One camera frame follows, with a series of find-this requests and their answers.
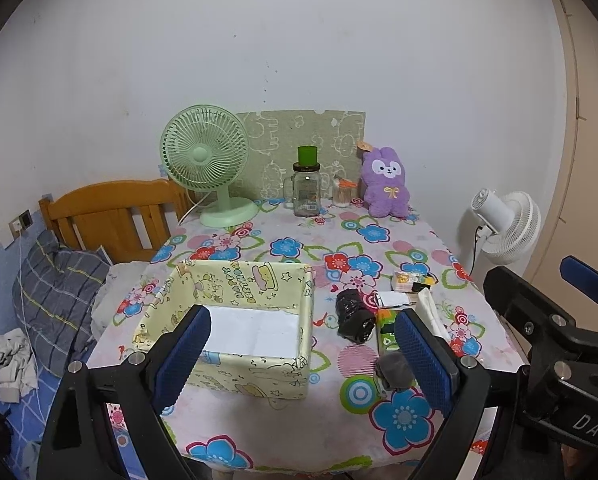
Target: white paper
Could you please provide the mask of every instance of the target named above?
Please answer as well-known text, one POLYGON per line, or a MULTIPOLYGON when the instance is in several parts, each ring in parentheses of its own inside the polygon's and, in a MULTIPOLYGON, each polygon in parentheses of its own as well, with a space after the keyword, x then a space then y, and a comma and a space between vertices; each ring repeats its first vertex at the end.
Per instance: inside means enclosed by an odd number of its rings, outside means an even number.
POLYGON ((297 357, 299 316, 285 310, 205 305, 212 329, 209 352, 262 357, 297 357))
POLYGON ((391 306, 411 305, 416 303, 416 294, 408 292, 394 292, 392 290, 377 290, 375 292, 379 308, 390 308, 391 306))

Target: plaid pillow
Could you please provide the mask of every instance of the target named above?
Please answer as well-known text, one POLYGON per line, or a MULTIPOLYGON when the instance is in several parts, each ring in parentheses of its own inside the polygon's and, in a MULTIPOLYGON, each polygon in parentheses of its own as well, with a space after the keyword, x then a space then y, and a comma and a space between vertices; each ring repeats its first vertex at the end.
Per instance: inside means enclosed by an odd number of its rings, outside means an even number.
POLYGON ((90 313, 109 267, 101 253, 74 251, 49 230, 22 262, 12 286, 16 318, 37 359, 58 377, 93 341, 90 313))

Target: white wall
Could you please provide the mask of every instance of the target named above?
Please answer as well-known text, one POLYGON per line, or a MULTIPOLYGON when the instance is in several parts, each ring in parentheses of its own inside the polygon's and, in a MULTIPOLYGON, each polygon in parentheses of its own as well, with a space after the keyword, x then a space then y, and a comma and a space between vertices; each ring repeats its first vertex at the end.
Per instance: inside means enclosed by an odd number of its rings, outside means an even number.
POLYGON ((482 186, 547 212, 563 65, 550 0, 25 0, 0 33, 0 227, 43 193, 158 176, 190 104, 330 108, 367 113, 458 250, 482 186))

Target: fan cord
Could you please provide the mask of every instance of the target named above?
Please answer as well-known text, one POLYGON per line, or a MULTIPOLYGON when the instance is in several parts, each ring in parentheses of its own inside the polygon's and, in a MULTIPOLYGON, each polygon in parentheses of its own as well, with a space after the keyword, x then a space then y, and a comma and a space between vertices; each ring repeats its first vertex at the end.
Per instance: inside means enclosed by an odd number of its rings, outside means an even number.
POLYGON ((470 272, 468 273, 469 276, 472 275, 472 271, 474 270, 474 264, 477 261, 477 241, 479 240, 479 231, 483 229, 483 226, 480 225, 474 230, 474 247, 472 248, 472 266, 470 267, 470 272))
POLYGON ((206 198, 208 198, 208 195, 210 195, 211 191, 208 191, 208 192, 207 192, 207 193, 206 193, 206 194, 203 196, 203 198, 202 198, 201 200, 199 200, 199 202, 196 202, 196 203, 195 203, 195 202, 192 200, 192 198, 190 197, 190 191, 186 189, 186 193, 188 194, 188 198, 190 199, 190 202, 192 202, 192 207, 191 207, 190 209, 188 209, 188 211, 186 211, 186 214, 185 214, 185 215, 183 215, 183 216, 181 217, 181 220, 179 220, 179 223, 178 223, 179 225, 181 225, 181 224, 184 222, 184 220, 186 219, 186 217, 187 217, 187 216, 188 216, 188 215, 189 215, 189 214, 192 212, 192 210, 193 210, 194 208, 196 208, 197 206, 199 206, 199 204, 200 204, 201 202, 203 202, 203 201, 204 201, 206 198))

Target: cardboard box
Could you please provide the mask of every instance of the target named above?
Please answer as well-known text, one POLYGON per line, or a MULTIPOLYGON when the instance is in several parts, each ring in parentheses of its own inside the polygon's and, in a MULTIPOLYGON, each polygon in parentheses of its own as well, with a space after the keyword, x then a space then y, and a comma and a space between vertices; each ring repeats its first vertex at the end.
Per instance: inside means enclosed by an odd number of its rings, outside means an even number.
POLYGON ((155 301, 144 306, 143 319, 132 340, 135 348, 148 351, 194 304, 284 310, 298 316, 298 350, 293 357, 204 351, 190 374, 189 384, 255 397, 305 398, 314 304, 314 278, 309 265, 184 260, 176 264, 155 301))

